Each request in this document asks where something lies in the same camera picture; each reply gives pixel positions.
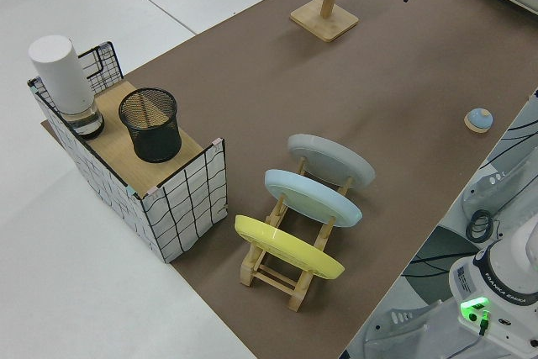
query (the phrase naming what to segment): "brown table mat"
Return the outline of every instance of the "brown table mat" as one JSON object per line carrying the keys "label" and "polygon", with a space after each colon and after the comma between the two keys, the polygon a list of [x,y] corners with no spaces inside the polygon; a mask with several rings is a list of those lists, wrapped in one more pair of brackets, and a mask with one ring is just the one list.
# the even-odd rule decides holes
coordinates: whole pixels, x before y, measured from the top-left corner
{"label": "brown table mat", "polygon": [[[226,139],[229,216],[173,265],[260,358],[337,358],[538,85],[538,18],[504,0],[336,0],[360,22],[330,44],[288,17],[309,1],[266,0],[127,75],[173,92],[198,142]],[[463,123],[476,107],[494,116],[485,135]],[[348,193],[364,219],[326,247],[346,270],[315,278],[294,313],[240,284],[233,223],[269,214],[264,172],[295,169],[297,133],[346,145],[377,178]],[[319,229],[293,212],[282,228]]]}

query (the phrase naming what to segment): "mesh pen cup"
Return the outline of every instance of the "mesh pen cup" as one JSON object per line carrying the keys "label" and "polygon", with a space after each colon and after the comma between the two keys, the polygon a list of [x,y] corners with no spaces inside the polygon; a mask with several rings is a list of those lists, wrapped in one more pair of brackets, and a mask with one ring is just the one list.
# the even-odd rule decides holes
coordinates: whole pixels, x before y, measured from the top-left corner
{"label": "mesh pen cup", "polygon": [[134,153],[143,161],[160,163],[181,149],[177,103],[160,88],[140,88],[119,104],[119,118],[133,141]]}

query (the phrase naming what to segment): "light blue plate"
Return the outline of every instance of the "light blue plate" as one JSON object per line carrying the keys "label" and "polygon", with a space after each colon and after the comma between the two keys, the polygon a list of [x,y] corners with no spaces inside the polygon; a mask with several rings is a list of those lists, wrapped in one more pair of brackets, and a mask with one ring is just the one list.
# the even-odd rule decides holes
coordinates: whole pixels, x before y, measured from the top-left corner
{"label": "light blue plate", "polygon": [[267,170],[266,188],[276,199],[284,194],[286,206],[321,223],[334,217],[336,227],[351,227],[362,219],[361,210],[352,201],[294,172]]}
{"label": "light blue plate", "polygon": [[361,189],[376,177],[370,163],[332,140],[314,135],[292,135],[287,140],[287,149],[295,160],[306,159],[307,172],[339,187],[351,177],[350,188]]}

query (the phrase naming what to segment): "wooden block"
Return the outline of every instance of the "wooden block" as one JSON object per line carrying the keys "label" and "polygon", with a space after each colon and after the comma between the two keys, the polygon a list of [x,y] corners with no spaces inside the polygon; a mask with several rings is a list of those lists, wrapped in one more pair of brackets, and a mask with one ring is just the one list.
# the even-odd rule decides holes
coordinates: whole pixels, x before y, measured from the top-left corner
{"label": "wooden block", "polygon": [[121,81],[99,93],[95,100],[104,117],[104,130],[97,138],[87,143],[143,198],[148,190],[166,180],[203,149],[180,129],[182,148],[174,158],[162,163],[148,163],[141,160],[135,154],[129,131],[118,115],[121,100],[134,90],[132,84]]}
{"label": "wooden block", "polygon": [[294,10],[290,19],[325,42],[334,40],[359,22],[356,16],[337,5],[334,5],[329,17],[323,18],[322,4],[323,0],[313,0]]}

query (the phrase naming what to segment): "wooden base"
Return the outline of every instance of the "wooden base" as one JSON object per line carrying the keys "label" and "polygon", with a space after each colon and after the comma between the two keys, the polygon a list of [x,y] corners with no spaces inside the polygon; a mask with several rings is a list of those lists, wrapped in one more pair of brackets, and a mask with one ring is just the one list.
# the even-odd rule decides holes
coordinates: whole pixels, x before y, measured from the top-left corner
{"label": "wooden base", "polygon": [[294,10],[290,19],[307,29],[316,37],[330,42],[356,26],[359,18],[334,5],[332,13],[327,18],[321,16],[324,0],[313,0]]}
{"label": "wooden base", "polygon": [[[304,157],[299,163],[298,174],[304,175],[304,164],[306,160]],[[340,187],[338,192],[341,195],[345,195],[351,186],[352,178],[348,179],[347,184],[344,187]],[[287,212],[287,206],[284,204],[284,196],[282,195],[271,213],[266,217],[266,223],[273,227],[278,228],[280,223],[284,219],[284,215]],[[329,223],[323,224],[318,233],[318,237],[314,242],[314,247],[323,251],[327,240],[329,239],[330,232],[333,229],[335,219],[331,219]],[[240,281],[246,286],[250,286],[254,278],[258,278],[261,281],[270,284],[274,288],[277,288],[284,293],[290,295],[290,299],[287,302],[287,307],[293,311],[298,311],[301,303],[306,297],[306,293],[309,290],[310,283],[314,278],[312,272],[302,271],[299,279],[293,281],[289,277],[285,277],[281,273],[271,269],[270,267],[263,265],[263,259],[266,255],[266,251],[262,250],[251,244],[249,252],[246,254],[245,259],[241,263],[240,269]]]}

